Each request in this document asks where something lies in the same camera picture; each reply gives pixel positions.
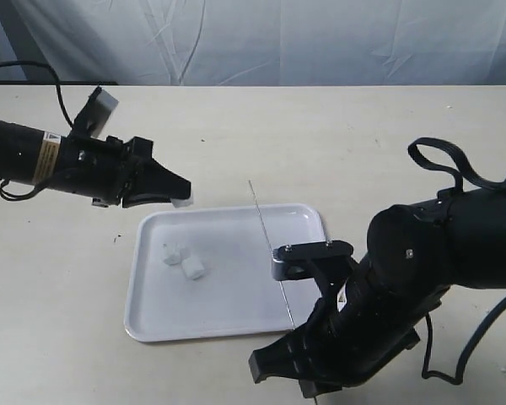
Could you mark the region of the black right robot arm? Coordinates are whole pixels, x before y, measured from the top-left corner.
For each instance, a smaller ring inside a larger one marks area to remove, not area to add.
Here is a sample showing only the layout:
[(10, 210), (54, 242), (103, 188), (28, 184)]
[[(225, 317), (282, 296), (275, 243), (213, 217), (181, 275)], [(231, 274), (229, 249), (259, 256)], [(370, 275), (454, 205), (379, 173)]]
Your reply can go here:
[[(297, 381), (312, 398), (369, 381), (419, 343), (452, 286), (506, 289), (506, 181), (443, 190), (434, 200), (376, 214), (367, 251), (327, 237), (304, 204), (155, 213), (139, 225), (126, 332), (141, 343), (279, 332), (249, 358), (252, 379)], [(458, 386), (502, 299), (472, 334)]]

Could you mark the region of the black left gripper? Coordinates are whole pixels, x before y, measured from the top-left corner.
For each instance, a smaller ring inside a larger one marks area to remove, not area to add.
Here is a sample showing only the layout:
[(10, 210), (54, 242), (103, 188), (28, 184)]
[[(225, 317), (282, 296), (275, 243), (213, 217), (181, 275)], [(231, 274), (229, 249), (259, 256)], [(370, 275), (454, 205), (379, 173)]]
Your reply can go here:
[(58, 155), (58, 190), (133, 208), (190, 198), (191, 183), (152, 158), (153, 141), (69, 136)]

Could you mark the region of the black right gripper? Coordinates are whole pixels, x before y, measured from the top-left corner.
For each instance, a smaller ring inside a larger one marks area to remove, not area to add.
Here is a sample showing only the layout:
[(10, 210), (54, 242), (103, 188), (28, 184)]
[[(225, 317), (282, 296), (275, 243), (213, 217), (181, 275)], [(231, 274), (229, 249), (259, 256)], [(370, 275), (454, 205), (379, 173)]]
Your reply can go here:
[(302, 391), (338, 390), (370, 380), (419, 337), (419, 304), (410, 297), (350, 297), (315, 302), (306, 323), (256, 349), (251, 372), (301, 372)]

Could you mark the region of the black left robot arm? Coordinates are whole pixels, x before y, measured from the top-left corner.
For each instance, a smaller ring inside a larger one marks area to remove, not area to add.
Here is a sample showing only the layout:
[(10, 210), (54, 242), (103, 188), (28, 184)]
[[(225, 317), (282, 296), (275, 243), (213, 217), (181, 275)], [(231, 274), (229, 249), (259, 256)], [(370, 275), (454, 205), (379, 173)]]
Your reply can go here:
[(131, 208), (191, 197), (191, 183), (152, 156), (153, 141), (67, 136), (0, 120), (0, 197), (20, 202), (50, 189)]

